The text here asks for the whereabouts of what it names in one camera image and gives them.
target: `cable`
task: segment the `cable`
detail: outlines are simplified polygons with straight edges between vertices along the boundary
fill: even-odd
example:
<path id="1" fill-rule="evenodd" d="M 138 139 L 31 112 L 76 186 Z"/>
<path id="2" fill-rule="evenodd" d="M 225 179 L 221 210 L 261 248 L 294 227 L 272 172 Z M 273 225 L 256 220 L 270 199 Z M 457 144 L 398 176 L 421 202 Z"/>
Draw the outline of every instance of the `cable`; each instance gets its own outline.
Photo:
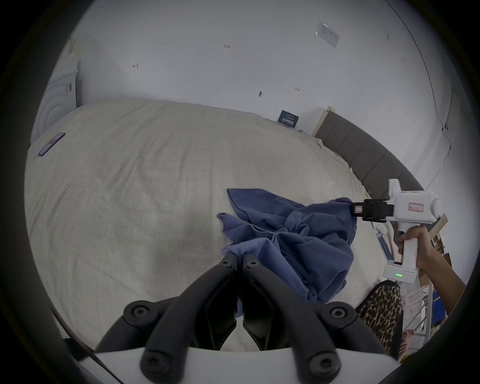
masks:
<path id="1" fill-rule="evenodd" d="M 448 117 L 450 116 L 450 110 L 452 109 L 452 97 L 453 97 L 453 90 L 452 90 L 452 94 L 451 94 L 451 96 L 450 96 L 450 107 L 448 108 L 447 121 L 448 121 Z M 450 149 L 452 149 L 452 142 L 450 141 L 450 139 L 448 138 L 448 136 L 445 134 L 443 126 L 442 126 L 442 133 L 444 134 L 445 139 L 447 139 L 448 142 L 450 143 L 450 146 L 448 147 L 448 152 L 447 152 L 447 154 L 445 155 L 444 160 L 443 160 L 442 163 L 440 164 L 440 167 L 438 168 L 438 171 L 435 173 L 435 176 L 433 177 L 432 181 L 430 181 L 430 184 L 428 185 L 427 188 L 425 188 L 425 190 L 429 189 L 430 186 L 432 185 L 433 181 L 435 180 L 435 178 L 436 178 L 437 175 L 438 175 L 438 172 L 440 172 L 440 170 L 442 169 L 442 165 L 444 164 L 445 160 L 447 160 L 447 157 L 448 157 L 448 155 L 450 154 Z"/>
<path id="2" fill-rule="evenodd" d="M 421 54 L 421 51 L 420 51 L 420 48 L 417 44 L 417 42 L 415 41 L 415 38 L 413 37 L 412 33 L 410 32 L 410 30 L 408 29 L 407 25 L 405 24 L 405 22 L 402 20 L 402 18 L 400 17 L 400 15 L 398 14 L 398 12 L 395 10 L 394 7 L 392 7 L 392 5 L 387 1 L 385 0 L 385 2 L 388 4 L 388 6 L 393 10 L 393 12 L 395 12 L 395 14 L 398 16 L 398 18 L 400 19 L 400 21 L 402 22 L 402 24 L 405 26 L 405 28 L 407 29 L 408 33 L 410 34 L 410 37 L 412 38 L 413 42 L 415 43 L 415 46 L 417 47 L 417 50 L 420 54 L 420 57 L 421 57 L 421 60 L 423 61 L 423 65 L 425 66 L 425 71 L 427 72 L 427 77 L 428 77 L 428 81 L 430 83 L 430 89 L 432 90 L 432 97 L 433 97 L 433 105 L 435 106 L 435 115 L 437 115 L 437 119 L 440 121 L 440 123 L 442 124 L 442 133 L 444 134 L 445 138 L 448 140 L 449 144 L 450 144 L 450 147 L 448 148 L 448 152 L 447 154 L 445 155 L 445 158 L 444 160 L 442 161 L 442 163 L 440 164 L 440 167 L 438 168 L 438 171 L 435 173 L 435 176 L 433 177 L 432 181 L 430 181 L 430 184 L 428 185 L 427 188 L 425 188 L 425 190 L 429 189 L 429 187 L 432 185 L 433 181 L 435 180 L 435 178 L 437 177 L 438 175 L 438 172 L 440 172 L 440 169 L 442 169 L 442 165 L 444 164 L 445 160 L 447 159 L 448 155 L 450 154 L 450 149 L 452 149 L 452 142 L 450 141 L 450 139 L 447 137 L 447 135 L 445 134 L 444 132 L 444 123 L 443 121 L 440 119 L 440 117 L 438 116 L 438 111 L 437 111 L 437 102 L 435 100 L 435 92 L 433 91 L 433 85 L 432 85 L 432 81 L 430 79 L 430 74 L 428 72 L 428 68 L 427 68 L 427 64 L 425 64 L 425 60 L 423 59 L 423 55 Z M 452 90 L 452 93 L 450 95 L 450 107 L 448 108 L 448 114 L 447 114 L 447 119 L 446 121 L 448 120 L 448 117 L 450 116 L 450 109 L 452 107 L 452 96 L 453 96 L 453 90 Z"/>
<path id="3" fill-rule="evenodd" d="M 389 5 L 390 8 L 392 8 L 393 12 L 395 12 L 395 14 L 398 16 L 398 18 L 400 19 L 400 21 L 402 22 L 402 24 L 405 26 L 405 28 L 407 29 L 408 33 L 410 34 L 410 37 L 412 38 L 413 42 L 415 43 L 415 46 L 417 47 L 417 50 L 420 54 L 420 57 L 421 57 L 421 60 L 423 61 L 423 65 L 425 66 L 425 71 L 427 71 L 427 77 L 428 77 L 428 81 L 430 83 L 430 89 L 432 90 L 432 97 L 433 97 L 433 104 L 435 105 L 435 115 L 437 115 L 437 119 L 440 120 L 440 118 L 438 117 L 438 112 L 437 112 L 437 102 L 435 100 L 435 93 L 433 92 L 433 85 L 432 85 L 432 81 L 430 79 L 430 74 L 428 73 L 428 68 L 427 68 L 427 64 L 425 64 L 425 60 L 423 59 L 423 55 L 421 54 L 421 51 L 420 51 L 420 48 L 417 44 L 417 42 L 415 41 L 415 38 L 413 37 L 412 33 L 410 32 L 410 30 L 408 29 L 407 25 L 405 24 L 405 22 L 402 20 L 402 18 L 400 17 L 400 15 L 398 14 L 397 11 L 395 11 L 395 8 L 392 7 L 392 5 L 387 1 L 385 0 L 385 2 Z"/>

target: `blue sign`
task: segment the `blue sign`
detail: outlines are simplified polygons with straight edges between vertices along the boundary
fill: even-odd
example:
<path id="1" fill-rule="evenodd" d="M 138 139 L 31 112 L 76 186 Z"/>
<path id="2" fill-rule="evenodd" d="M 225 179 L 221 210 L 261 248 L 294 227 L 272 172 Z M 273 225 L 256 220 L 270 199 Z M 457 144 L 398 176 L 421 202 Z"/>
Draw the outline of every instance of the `blue sign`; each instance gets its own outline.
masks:
<path id="1" fill-rule="evenodd" d="M 289 128 L 295 128 L 297 125 L 297 121 L 299 120 L 298 116 L 295 116 L 287 111 L 282 111 L 280 113 L 280 117 L 278 118 L 278 122 L 280 124 L 286 125 Z"/>

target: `bed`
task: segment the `bed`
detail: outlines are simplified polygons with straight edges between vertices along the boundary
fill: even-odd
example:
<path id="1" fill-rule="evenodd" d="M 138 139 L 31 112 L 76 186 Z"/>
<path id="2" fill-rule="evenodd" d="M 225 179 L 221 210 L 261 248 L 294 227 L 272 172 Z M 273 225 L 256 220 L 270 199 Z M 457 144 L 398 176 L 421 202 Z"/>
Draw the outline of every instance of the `bed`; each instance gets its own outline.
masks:
<path id="1" fill-rule="evenodd" d="M 252 113 L 102 100 L 52 125 L 28 150 L 25 215 L 42 282 L 69 327 L 95 348 L 126 304 L 179 295 L 218 263 L 229 241 L 216 214 L 234 214 L 227 188 L 304 205 L 368 197 L 320 139 Z M 383 279 L 386 259 L 369 222 L 358 222 L 352 250 L 334 300 L 356 307 Z M 252 348 L 241 326 L 223 346 Z"/>

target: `blue cloth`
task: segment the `blue cloth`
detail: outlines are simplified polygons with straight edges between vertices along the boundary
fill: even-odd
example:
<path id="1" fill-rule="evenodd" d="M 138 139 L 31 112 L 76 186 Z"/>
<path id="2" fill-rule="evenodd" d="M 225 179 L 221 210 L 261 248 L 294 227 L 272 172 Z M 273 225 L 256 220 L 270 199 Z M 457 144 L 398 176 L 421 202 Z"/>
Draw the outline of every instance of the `blue cloth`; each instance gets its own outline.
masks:
<path id="1" fill-rule="evenodd" d="M 345 286 L 357 230 L 350 199 L 305 207 L 261 189 L 227 192 L 238 218 L 217 215 L 233 242 L 223 255 L 254 254 L 307 300 L 326 303 Z"/>

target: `leopard print clothing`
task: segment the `leopard print clothing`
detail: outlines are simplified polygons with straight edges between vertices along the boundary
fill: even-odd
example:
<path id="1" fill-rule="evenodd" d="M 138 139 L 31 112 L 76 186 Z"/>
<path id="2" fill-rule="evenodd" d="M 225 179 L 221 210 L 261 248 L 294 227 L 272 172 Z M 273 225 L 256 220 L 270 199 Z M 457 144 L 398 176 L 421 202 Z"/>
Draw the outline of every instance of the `leopard print clothing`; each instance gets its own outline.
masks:
<path id="1" fill-rule="evenodd" d="M 377 284 L 356 309 L 359 317 L 375 333 L 389 356 L 395 351 L 398 332 L 403 323 L 403 305 L 400 286 L 390 280 Z"/>

